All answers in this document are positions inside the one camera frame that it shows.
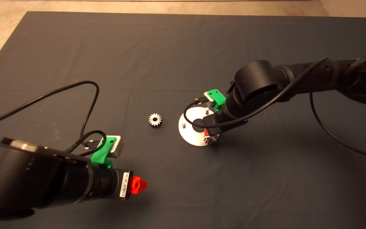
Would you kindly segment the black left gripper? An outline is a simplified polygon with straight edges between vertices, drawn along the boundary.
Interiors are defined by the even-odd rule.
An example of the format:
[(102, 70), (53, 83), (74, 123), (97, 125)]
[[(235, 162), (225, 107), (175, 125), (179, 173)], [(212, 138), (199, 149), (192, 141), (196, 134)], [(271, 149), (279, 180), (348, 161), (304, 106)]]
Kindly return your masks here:
[(90, 200), (128, 200), (131, 194), (138, 194), (148, 187), (141, 177), (134, 177), (132, 170), (93, 168), (93, 183)]

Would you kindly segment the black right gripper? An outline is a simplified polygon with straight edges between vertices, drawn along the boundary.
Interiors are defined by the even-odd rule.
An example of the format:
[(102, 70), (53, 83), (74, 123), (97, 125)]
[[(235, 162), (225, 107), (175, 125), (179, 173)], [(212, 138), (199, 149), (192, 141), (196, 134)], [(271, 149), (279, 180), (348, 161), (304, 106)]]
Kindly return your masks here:
[[(202, 123), (205, 126), (214, 126), (216, 124), (226, 123), (226, 122), (230, 122), (230, 121), (239, 119), (239, 118), (245, 116), (246, 114), (247, 114), (246, 111), (241, 106), (239, 108), (229, 108), (228, 106), (224, 106), (220, 110), (215, 112), (214, 114), (205, 116), (202, 119)], [(205, 128), (203, 135), (204, 135), (204, 137), (215, 136), (215, 135), (221, 134), (223, 132), (229, 131), (231, 129), (238, 128), (246, 123), (247, 123), (247, 121), (243, 121), (241, 123), (235, 123), (235, 124), (231, 124), (231, 125), (223, 126), (223, 127)]]

